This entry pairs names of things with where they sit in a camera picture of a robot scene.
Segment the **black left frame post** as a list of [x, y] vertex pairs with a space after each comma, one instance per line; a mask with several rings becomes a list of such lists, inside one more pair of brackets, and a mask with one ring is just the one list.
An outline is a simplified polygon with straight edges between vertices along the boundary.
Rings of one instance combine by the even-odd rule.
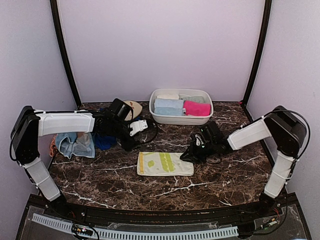
[[72, 72], [72, 67], [70, 64], [69, 56], [67, 53], [67, 47], [65, 44], [63, 29], [62, 29], [62, 23], [60, 19], [60, 13], [59, 13], [59, 7], [58, 7], [58, 1], [57, 0], [50, 0], [50, 9], [51, 9], [51, 15], [56, 35], [56, 40], [58, 43], [58, 48], [61, 56], [61, 60], [63, 63], [64, 71], [67, 77], [67, 81], [74, 99], [74, 102], [77, 107], [80, 107], [82, 105], [82, 101], [80, 98], [79, 91], [76, 86], [76, 81]]

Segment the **pink towel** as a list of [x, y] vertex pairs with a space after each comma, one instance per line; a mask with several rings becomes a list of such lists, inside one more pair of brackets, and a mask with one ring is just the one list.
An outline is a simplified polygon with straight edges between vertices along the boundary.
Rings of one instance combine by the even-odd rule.
[[211, 114], [211, 105], [209, 103], [198, 103], [186, 100], [183, 103], [183, 108], [187, 116], [205, 117]]

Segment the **black front rail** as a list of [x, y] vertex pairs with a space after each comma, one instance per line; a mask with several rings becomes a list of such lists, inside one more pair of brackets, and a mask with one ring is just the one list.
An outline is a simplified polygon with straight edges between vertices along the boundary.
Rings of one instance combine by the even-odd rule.
[[252, 225], [262, 217], [271, 217], [285, 212], [291, 205], [298, 205], [299, 201], [295, 193], [281, 195], [268, 209], [262, 209], [263, 204], [259, 201], [239, 205], [224, 205], [222, 207], [203, 208], [196, 207], [194, 203], [179, 204], [174, 207], [173, 203], [157, 203], [154, 207], [144, 209], [141, 205], [136, 210], [122, 209], [109, 206], [81, 197], [76, 203], [71, 200], [65, 202], [68, 208], [66, 220], [71, 220], [88, 225], [106, 225], [108, 223], [125, 223], [138, 225], [186, 225], [206, 222], [218, 222], [220, 224]]

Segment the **light blue crumpled towel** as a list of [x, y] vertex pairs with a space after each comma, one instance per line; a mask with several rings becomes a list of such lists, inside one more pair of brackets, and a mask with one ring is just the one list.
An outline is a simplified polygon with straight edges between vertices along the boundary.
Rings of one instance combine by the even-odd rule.
[[72, 156], [93, 159], [96, 155], [94, 140], [89, 132], [58, 133], [55, 137], [55, 146], [69, 160]]

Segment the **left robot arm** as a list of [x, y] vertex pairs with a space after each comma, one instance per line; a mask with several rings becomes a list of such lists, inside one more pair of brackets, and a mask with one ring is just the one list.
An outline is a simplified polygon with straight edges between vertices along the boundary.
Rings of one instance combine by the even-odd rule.
[[21, 109], [10, 134], [10, 158], [20, 165], [43, 197], [51, 203], [51, 210], [60, 218], [67, 218], [70, 206], [42, 160], [42, 139], [63, 133], [94, 133], [115, 137], [126, 151], [139, 142], [135, 135], [148, 124], [131, 117], [133, 108], [116, 98], [103, 110], [37, 110], [30, 105]]

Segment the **white plastic tub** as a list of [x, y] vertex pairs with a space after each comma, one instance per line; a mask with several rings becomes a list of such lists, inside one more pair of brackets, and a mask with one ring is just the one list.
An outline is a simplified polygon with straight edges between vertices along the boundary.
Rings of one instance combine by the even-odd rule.
[[211, 97], [197, 89], [156, 89], [149, 111], [159, 124], [203, 125], [214, 113]]

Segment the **light blue rolled towel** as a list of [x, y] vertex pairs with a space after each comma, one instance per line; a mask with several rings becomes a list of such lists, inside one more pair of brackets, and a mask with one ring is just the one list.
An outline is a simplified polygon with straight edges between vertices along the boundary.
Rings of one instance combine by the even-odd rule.
[[168, 107], [182, 109], [184, 101], [182, 99], [160, 99], [157, 98], [154, 102], [154, 108], [157, 107]]
[[154, 113], [157, 115], [165, 116], [183, 116], [184, 111], [182, 108], [173, 108], [173, 107], [156, 107]]

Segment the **black right frame post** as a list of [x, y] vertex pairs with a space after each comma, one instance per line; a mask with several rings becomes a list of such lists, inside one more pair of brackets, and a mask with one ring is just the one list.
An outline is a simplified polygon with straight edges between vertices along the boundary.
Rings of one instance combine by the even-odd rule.
[[261, 21], [261, 27], [260, 27], [257, 46], [256, 46], [256, 51], [255, 51], [250, 75], [248, 78], [247, 86], [244, 92], [243, 99], [241, 101], [241, 106], [243, 108], [246, 108], [249, 103], [250, 96], [253, 91], [255, 80], [258, 74], [258, 70], [259, 70], [259, 66], [260, 66], [260, 62], [261, 62], [261, 58], [262, 58], [262, 54], [265, 46], [265, 41], [267, 37], [267, 31], [268, 31], [270, 15], [272, 10], [272, 2], [273, 2], [272, 0], [264, 1], [264, 9], [263, 9], [263, 15], [262, 15], [262, 21]]

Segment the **orange peach towel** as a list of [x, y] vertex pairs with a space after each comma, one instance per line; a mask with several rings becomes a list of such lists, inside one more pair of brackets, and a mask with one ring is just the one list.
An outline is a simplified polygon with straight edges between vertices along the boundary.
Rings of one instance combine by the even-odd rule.
[[53, 158], [57, 153], [58, 149], [56, 147], [56, 134], [52, 137], [50, 146], [49, 146], [49, 156]]

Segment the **light blue rolled towel front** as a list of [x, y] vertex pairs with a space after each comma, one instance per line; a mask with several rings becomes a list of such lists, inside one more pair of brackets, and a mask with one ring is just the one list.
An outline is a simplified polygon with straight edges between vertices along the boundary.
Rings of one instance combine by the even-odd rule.
[[184, 111], [182, 108], [173, 108], [173, 107], [156, 107], [154, 113], [157, 115], [165, 116], [183, 116]]

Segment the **green rolled towel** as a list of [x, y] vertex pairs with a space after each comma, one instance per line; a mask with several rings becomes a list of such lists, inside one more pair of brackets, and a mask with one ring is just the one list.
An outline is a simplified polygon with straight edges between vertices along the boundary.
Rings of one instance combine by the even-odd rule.
[[205, 99], [202, 96], [185, 96], [181, 98], [183, 101], [191, 101], [195, 103], [205, 103]]

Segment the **light blue rolled towel back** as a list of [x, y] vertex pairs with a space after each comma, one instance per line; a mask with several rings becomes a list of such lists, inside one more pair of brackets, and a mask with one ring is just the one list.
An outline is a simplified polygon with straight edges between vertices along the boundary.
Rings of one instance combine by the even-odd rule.
[[168, 107], [182, 109], [184, 101], [182, 99], [160, 99], [157, 98], [154, 102], [154, 108], [157, 107]]

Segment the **white rolled towel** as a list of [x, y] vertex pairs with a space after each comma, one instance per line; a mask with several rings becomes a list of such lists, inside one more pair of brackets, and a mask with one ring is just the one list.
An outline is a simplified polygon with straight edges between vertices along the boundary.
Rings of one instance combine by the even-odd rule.
[[179, 100], [180, 96], [175, 93], [171, 94], [159, 94], [156, 96], [157, 99], [166, 99], [166, 100]]

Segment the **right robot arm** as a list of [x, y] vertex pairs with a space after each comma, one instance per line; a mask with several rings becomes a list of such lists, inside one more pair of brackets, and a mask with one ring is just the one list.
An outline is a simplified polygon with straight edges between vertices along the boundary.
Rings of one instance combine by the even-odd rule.
[[199, 132], [190, 135], [190, 143], [180, 159], [202, 164], [209, 157], [225, 156], [256, 142], [273, 142], [271, 152], [273, 167], [264, 187], [262, 201], [255, 205], [255, 213], [266, 217], [275, 208], [276, 199], [292, 178], [297, 162], [307, 150], [311, 139], [311, 127], [300, 113], [282, 105], [256, 120], [224, 135], [215, 121], [200, 126]]

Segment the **yellow green patterned towel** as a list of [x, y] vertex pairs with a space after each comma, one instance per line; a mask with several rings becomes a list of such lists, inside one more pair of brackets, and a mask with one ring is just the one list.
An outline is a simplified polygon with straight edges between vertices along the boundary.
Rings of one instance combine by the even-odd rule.
[[139, 152], [137, 174], [149, 177], [193, 176], [194, 165], [180, 159], [182, 152]]

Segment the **black frame post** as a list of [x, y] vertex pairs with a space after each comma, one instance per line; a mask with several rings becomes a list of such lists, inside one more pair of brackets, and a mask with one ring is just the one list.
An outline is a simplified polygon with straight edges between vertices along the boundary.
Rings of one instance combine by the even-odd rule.
[[267, 37], [267, 31], [268, 31], [270, 15], [272, 10], [272, 2], [273, 2], [272, 0], [264, 1], [264, 9], [263, 9], [263, 15], [262, 15], [262, 21], [261, 21], [261, 27], [260, 27], [257, 46], [256, 46], [256, 51], [255, 51], [250, 75], [248, 78], [247, 86], [244, 92], [243, 99], [241, 101], [241, 106], [243, 108], [246, 108], [249, 103], [250, 96], [253, 91], [255, 80], [258, 74], [258, 70], [259, 70], [259, 66], [260, 66], [260, 62], [261, 62], [261, 58], [262, 58], [262, 54], [265, 46], [265, 41]]
[[77, 107], [80, 107], [82, 105], [82, 101], [80, 98], [79, 91], [76, 86], [76, 81], [72, 72], [72, 67], [70, 64], [69, 56], [67, 53], [67, 47], [65, 44], [63, 29], [62, 29], [62, 23], [60, 19], [60, 13], [59, 13], [59, 7], [58, 7], [58, 1], [57, 0], [50, 0], [50, 9], [51, 9], [51, 15], [56, 35], [56, 40], [58, 43], [58, 48], [61, 56], [61, 60], [63, 63], [64, 71], [67, 77], [67, 81], [74, 99], [74, 102]]

